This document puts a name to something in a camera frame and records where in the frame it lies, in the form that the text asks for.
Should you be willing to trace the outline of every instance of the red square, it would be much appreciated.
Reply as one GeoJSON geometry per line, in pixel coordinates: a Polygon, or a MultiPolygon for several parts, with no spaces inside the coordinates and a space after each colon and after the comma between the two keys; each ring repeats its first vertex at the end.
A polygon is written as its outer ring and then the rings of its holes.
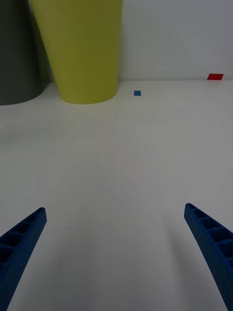
{"type": "Polygon", "coordinates": [[[220,73],[210,73],[207,80],[222,80],[223,74],[220,73]]]}

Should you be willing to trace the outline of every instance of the yellow bin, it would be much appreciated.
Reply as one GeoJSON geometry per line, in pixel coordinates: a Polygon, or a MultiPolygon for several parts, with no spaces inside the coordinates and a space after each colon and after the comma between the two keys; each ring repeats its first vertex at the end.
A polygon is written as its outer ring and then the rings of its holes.
{"type": "Polygon", "coordinates": [[[31,0],[63,100],[94,104],[117,92],[122,0],[31,0]]]}

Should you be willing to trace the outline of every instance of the white wall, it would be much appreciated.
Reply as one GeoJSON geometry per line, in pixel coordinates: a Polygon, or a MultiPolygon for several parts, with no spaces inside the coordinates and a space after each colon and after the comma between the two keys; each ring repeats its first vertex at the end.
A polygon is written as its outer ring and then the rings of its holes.
{"type": "Polygon", "coordinates": [[[232,79],[232,12],[232,0],[124,0],[120,79],[232,79]]]}

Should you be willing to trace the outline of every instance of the red block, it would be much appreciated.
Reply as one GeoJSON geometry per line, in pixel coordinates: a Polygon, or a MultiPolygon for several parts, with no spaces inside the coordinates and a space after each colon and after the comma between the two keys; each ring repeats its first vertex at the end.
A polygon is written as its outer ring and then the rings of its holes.
{"type": "Polygon", "coordinates": [[[220,73],[210,73],[207,80],[222,80],[223,74],[220,73]]]}

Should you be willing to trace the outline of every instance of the gray cylinder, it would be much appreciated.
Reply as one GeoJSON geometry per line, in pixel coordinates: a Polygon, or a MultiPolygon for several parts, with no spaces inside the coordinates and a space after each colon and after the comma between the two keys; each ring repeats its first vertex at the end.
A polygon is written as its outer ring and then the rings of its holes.
{"type": "Polygon", "coordinates": [[[0,0],[0,105],[28,101],[44,87],[27,0],[0,0]]]}

